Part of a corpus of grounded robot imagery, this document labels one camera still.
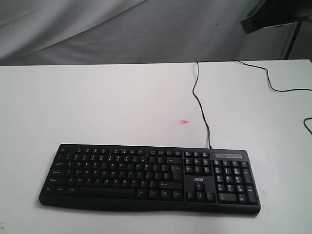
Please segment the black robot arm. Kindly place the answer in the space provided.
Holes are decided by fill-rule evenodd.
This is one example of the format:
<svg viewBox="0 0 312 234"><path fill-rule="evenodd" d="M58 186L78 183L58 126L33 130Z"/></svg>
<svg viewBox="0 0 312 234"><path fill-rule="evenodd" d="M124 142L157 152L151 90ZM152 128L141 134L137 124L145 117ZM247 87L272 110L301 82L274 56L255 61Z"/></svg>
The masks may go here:
<svg viewBox="0 0 312 234"><path fill-rule="evenodd" d="M241 21L245 34L306 20L312 15L311 0L261 0Z"/></svg>

